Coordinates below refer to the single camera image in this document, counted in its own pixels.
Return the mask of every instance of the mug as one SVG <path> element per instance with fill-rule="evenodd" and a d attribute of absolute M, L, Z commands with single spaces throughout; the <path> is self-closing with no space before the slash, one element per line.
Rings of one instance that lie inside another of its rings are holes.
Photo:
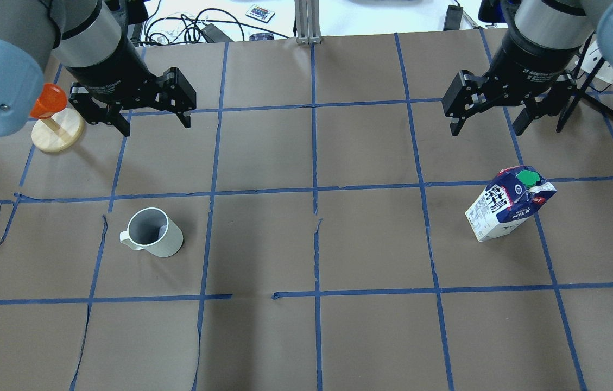
<path fill-rule="evenodd" d="M 160 208 L 145 208 L 132 216 L 121 243 L 132 250 L 146 250 L 161 258 L 170 257 L 183 245 L 183 233 Z"/>

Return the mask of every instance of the green cap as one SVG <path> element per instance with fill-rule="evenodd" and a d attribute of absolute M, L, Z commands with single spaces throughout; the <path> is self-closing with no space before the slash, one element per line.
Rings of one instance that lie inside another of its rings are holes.
<path fill-rule="evenodd" d="M 540 181 L 540 175 L 538 175 L 535 171 L 523 170 L 516 175 L 516 177 L 523 183 L 526 187 L 535 186 L 536 183 Z"/>

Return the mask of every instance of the wooden disc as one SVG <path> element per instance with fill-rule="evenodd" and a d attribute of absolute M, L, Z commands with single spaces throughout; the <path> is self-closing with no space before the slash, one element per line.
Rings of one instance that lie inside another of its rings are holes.
<path fill-rule="evenodd" d="M 69 148 L 82 135 L 85 121 L 74 110 L 66 107 L 48 119 L 39 119 L 31 131 L 31 141 L 44 153 L 58 153 Z"/>

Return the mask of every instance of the mug handle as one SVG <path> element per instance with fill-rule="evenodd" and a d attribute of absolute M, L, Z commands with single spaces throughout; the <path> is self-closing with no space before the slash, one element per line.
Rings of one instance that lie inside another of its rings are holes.
<path fill-rule="evenodd" d="M 128 231 L 121 232 L 120 238 L 121 243 L 127 245 L 127 247 L 130 247 L 132 250 L 142 250 L 142 247 L 139 247 L 139 245 L 132 242 L 132 240 L 130 239 L 130 235 L 128 235 Z"/>

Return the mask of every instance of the metal post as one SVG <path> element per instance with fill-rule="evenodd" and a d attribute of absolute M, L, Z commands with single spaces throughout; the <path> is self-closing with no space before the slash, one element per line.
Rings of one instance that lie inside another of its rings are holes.
<path fill-rule="evenodd" d="M 294 0 L 296 42 L 321 43 L 321 27 L 318 22 L 318 0 Z"/>

